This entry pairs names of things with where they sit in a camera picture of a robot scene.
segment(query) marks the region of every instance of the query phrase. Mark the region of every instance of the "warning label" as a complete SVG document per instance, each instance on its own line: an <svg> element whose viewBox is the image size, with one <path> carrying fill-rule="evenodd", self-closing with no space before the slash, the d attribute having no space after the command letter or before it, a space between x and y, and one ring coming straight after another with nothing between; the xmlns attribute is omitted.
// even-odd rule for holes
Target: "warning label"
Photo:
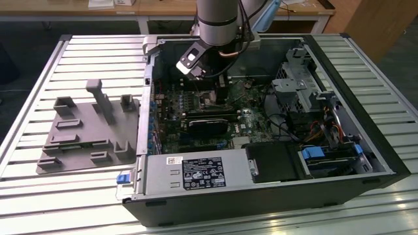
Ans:
<svg viewBox="0 0 418 235"><path fill-rule="evenodd" d="M182 160L182 188L185 190L225 187L221 158Z"/></svg>

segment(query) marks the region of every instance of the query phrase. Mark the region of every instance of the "blue release tab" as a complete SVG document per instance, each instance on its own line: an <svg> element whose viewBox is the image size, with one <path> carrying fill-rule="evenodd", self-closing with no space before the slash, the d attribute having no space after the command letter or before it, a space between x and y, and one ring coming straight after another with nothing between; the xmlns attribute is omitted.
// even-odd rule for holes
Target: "blue release tab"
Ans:
<svg viewBox="0 0 418 235"><path fill-rule="evenodd" d="M353 145L353 149L355 149L355 151L356 151L357 154L361 154L363 149L360 148L360 145L359 145L359 144Z"/></svg>
<svg viewBox="0 0 418 235"><path fill-rule="evenodd" d="M320 157L325 156L320 147L308 147L308 148L303 149L301 155L303 155L304 159L320 158Z"/></svg>
<svg viewBox="0 0 418 235"><path fill-rule="evenodd" d="M116 178L116 183L118 185L129 184L130 183L129 175L130 174L118 175L117 178Z"/></svg>

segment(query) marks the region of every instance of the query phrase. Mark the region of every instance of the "motherboard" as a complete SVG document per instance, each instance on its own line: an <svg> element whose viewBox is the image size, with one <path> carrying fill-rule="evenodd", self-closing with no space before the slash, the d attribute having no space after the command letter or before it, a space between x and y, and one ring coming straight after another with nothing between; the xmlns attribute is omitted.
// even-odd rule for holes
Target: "motherboard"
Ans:
<svg viewBox="0 0 418 235"><path fill-rule="evenodd" d="M272 141L260 106L264 85L234 79L221 104L213 90L190 85L190 91L180 83L154 96L164 154L237 149L246 143Z"/></svg>

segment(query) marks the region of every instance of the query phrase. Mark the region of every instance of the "white table leg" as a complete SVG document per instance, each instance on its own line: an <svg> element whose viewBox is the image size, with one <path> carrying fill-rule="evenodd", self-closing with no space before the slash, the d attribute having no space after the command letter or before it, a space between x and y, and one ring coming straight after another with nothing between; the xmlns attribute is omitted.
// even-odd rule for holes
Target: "white table leg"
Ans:
<svg viewBox="0 0 418 235"><path fill-rule="evenodd" d="M137 25L138 25L140 34L149 34L148 19L149 19L148 16L137 17Z"/></svg>
<svg viewBox="0 0 418 235"><path fill-rule="evenodd" d="M320 34L327 26L329 16L320 16L312 27L312 34Z"/></svg>

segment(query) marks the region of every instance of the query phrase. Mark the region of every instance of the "wooden table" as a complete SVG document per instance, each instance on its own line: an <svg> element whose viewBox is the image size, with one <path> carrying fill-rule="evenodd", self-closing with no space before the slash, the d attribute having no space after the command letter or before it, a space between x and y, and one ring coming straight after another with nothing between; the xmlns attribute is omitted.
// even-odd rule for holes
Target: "wooden table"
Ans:
<svg viewBox="0 0 418 235"><path fill-rule="evenodd" d="M88 0L0 0L0 21L137 21L138 3L89 10Z"/></svg>
<svg viewBox="0 0 418 235"><path fill-rule="evenodd" d="M311 33L321 33L335 10L325 9L317 0L288 5L295 12L279 9L275 21L315 21ZM149 34L148 21L190 21L196 13L196 0L140 0L138 26Z"/></svg>
<svg viewBox="0 0 418 235"><path fill-rule="evenodd" d="M288 5L296 12L280 9L275 21L313 21L312 33L321 33L333 15L317 0ZM136 21L141 34L149 34L148 21L193 20L196 0L136 0L132 6L88 10L88 0L0 0L0 21Z"/></svg>

